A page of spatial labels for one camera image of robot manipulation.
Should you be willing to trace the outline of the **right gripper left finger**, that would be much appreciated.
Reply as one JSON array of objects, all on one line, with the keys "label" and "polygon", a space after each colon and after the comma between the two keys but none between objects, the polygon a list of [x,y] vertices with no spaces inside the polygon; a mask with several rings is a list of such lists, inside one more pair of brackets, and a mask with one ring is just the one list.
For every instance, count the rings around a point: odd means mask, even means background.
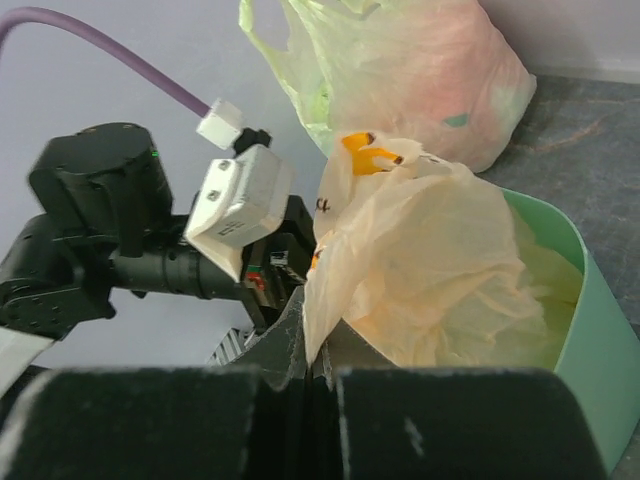
[{"label": "right gripper left finger", "polygon": [[222,367],[47,370],[4,412],[5,479],[304,479],[303,293]]}]

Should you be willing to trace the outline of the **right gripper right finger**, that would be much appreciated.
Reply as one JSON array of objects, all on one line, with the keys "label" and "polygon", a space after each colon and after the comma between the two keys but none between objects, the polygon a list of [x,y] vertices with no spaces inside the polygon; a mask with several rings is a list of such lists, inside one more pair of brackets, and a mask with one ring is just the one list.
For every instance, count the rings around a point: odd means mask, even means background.
[{"label": "right gripper right finger", "polygon": [[340,323],[313,393],[314,479],[606,477],[576,398],[544,369],[402,369]]}]

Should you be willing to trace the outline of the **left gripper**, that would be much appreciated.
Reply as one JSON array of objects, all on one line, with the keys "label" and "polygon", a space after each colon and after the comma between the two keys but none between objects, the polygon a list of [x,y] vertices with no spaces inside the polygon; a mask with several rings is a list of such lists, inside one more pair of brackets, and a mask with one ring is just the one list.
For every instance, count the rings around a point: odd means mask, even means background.
[{"label": "left gripper", "polygon": [[288,197],[284,220],[274,233],[243,248],[238,281],[185,239],[178,243],[189,257],[186,286],[174,292],[206,300],[238,301],[259,334],[276,323],[295,288],[305,283],[316,246],[311,216],[297,195]]}]

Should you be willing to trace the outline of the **orange plastic trash bag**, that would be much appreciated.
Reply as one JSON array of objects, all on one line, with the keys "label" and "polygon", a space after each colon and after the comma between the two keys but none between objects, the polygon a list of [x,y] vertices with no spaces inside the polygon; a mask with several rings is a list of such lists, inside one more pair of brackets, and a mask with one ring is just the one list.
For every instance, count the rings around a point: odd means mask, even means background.
[{"label": "orange plastic trash bag", "polygon": [[466,166],[413,140],[343,133],[313,229],[308,360],[345,322],[400,367],[556,366],[582,273]]}]

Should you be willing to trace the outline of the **green trash bin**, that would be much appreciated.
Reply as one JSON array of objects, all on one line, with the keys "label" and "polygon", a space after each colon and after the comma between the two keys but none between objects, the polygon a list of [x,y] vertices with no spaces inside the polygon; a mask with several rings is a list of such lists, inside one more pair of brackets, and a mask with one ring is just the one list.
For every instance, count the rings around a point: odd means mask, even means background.
[{"label": "green trash bin", "polygon": [[576,396],[605,472],[610,474],[639,421],[639,339],[567,215],[526,194],[508,189],[503,193],[536,240],[583,274],[555,373]]}]

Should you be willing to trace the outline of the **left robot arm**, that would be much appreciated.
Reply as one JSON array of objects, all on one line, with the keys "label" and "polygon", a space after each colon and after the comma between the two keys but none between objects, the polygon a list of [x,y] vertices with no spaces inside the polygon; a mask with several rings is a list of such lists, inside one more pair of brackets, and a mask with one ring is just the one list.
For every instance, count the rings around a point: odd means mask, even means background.
[{"label": "left robot arm", "polygon": [[1,387],[78,324],[110,319],[113,289],[240,302],[257,333],[303,284],[315,240],[298,196],[276,229],[240,250],[233,279],[191,246],[150,133],[96,125],[51,139],[29,174],[42,206],[1,264]]}]

